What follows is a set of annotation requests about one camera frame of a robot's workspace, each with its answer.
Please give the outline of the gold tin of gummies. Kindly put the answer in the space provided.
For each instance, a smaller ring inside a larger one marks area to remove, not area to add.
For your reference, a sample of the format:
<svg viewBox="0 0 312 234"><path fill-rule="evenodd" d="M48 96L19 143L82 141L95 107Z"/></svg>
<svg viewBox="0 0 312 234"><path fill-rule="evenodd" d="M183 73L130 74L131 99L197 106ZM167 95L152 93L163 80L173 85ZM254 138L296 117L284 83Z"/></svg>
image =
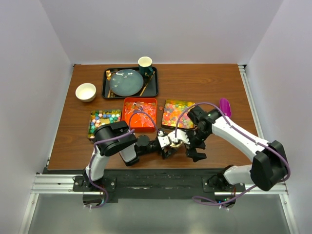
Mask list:
<svg viewBox="0 0 312 234"><path fill-rule="evenodd" d="M181 101L181 100L173 100L167 99L165 100L163 115L161 121L161 127L167 129L174 129L176 127L176 123L180 115L183 113L185 109L194 105L193 102ZM194 124L185 113L178 124L178 128L180 129L193 129Z"/></svg>

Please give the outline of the orange lollipop box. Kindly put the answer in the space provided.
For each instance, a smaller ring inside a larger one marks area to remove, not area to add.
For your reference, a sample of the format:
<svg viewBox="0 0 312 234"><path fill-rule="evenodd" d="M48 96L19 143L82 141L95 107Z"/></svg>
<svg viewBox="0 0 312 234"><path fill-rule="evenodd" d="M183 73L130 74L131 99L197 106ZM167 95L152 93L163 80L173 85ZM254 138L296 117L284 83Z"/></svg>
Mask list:
<svg viewBox="0 0 312 234"><path fill-rule="evenodd" d="M123 103L121 120L138 133L156 130L157 100L152 97L127 97Z"/></svg>

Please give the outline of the purple plastic scoop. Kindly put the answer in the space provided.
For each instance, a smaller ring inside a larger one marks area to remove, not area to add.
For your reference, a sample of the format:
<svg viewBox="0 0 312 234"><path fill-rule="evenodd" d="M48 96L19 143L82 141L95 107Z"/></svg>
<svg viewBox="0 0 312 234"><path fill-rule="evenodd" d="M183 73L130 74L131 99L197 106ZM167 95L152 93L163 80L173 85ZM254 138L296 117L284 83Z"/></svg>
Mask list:
<svg viewBox="0 0 312 234"><path fill-rule="evenodd" d="M221 111L224 113L224 115L231 117L232 116L232 110L230 102L226 98L221 98L219 101L219 106Z"/></svg>

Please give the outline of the star candy tin box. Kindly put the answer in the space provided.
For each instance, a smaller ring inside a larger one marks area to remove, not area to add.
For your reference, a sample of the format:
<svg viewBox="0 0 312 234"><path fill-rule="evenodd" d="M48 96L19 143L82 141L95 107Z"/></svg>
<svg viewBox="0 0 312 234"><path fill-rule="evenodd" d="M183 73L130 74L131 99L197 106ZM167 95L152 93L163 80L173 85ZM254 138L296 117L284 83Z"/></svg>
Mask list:
<svg viewBox="0 0 312 234"><path fill-rule="evenodd" d="M106 124L121 120L122 111L120 109L93 110L90 113L87 138L92 142L95 138L95 130Z"/></svg>

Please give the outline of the gold round jar lid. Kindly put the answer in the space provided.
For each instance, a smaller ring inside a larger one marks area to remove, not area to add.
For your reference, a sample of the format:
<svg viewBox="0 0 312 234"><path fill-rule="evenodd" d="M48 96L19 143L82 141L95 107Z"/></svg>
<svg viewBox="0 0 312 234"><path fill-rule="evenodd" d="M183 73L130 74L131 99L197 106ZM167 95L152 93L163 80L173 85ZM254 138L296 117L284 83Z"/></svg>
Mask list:
<svg viewBox="0 0 312 234"><path fill-rule="evenodd" d="M169 146L173 149L178 149L183 144L182 141L179 142L172 142Z"/></svg>

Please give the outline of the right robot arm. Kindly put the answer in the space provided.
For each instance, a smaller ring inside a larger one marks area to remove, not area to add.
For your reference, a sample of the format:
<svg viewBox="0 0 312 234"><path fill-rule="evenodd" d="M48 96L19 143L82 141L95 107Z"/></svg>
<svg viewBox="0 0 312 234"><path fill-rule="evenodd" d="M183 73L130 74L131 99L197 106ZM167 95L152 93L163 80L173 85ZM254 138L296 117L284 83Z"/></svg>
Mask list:
<svg viewBox="0 0 312 234"><path fill-rule="evenodd" d="M250 161L250 165L229 165L211 176L208 183L212 187L227 192L236 184L253 183L263 191L269 191L275 184L284 181L290 175L283 145L278 141L268 142L241 128L227 116L213 109L205 112L199 106L188 112L195 128L188 130L189 143L185 145L187 157L193 162L205 159L205 140L214 134L239 149Z"/></svg>

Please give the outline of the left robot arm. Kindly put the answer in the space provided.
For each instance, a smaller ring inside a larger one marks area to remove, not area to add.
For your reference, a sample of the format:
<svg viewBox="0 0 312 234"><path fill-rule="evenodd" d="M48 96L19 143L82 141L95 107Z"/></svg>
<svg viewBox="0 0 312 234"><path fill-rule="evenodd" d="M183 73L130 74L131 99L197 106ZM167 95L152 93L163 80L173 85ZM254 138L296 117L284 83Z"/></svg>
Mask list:
<svg viewBox="0 0 312 234"><path fill-rule="evenodd" d="M94 148L89 164L83 173L84 186L96 191L101 186L109 157L119 154L126 166L139 162L139 157L158 152L163 159L177 152L170 147L168 134L160 131L154 140L147 135L135 136L125 121L102 125L94 131Z"/></svg>

